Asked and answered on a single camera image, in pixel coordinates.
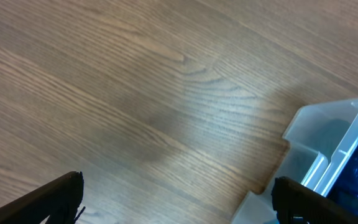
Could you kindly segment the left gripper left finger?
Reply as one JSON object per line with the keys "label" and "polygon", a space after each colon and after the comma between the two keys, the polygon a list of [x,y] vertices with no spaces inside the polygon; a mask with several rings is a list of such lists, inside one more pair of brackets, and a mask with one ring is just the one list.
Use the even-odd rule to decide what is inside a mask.
{"label": "left gripper left finger", "polygon": [[0,207],[0,224],[75,224],[85,210],[83,173],[71,171]]}

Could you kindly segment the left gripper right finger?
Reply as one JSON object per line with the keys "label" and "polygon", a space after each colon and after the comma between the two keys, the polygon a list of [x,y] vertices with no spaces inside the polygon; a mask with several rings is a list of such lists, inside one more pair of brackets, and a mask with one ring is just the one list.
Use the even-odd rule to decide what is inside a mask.
{"label": "left gripper right finger", "polygon": [[358,181],[354,178],[339,178],[323,197],[288,177],[279,177],[271,196],[279,224],[358,223]]}

